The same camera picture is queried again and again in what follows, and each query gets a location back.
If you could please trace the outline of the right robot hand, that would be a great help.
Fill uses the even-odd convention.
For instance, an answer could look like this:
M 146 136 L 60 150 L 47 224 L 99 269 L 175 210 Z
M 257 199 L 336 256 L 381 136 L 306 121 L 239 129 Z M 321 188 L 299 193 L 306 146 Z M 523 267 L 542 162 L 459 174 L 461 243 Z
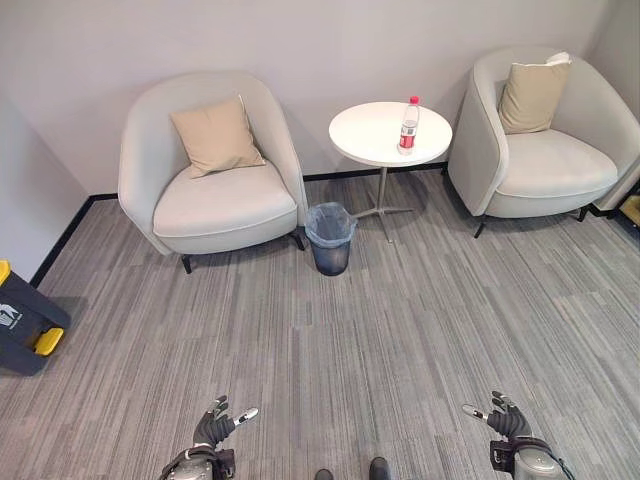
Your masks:
M 491 413 L 485 413 L 470 404 L 463 404 L 462 411 L 487 424 L 501 436 L 512 440 L 520 437 L 531 437 L 532 429 L 524 414 L 511 398 L 502 392 L 493 390 L 491 402 L 495 409 Z

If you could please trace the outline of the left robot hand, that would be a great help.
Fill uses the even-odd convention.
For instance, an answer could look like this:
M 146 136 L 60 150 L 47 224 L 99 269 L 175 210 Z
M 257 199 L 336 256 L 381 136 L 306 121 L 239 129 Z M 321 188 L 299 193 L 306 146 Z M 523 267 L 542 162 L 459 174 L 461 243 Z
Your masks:
M 226 413 L 228 407 L 227 395 L 221 395 L 215 399 L 194 430 L 193 443 L 195 446 L 215 448 L 227 439 L 238 426 L 254 419 L 259 414 L 259 409 L 252 407 L 232 418 Z

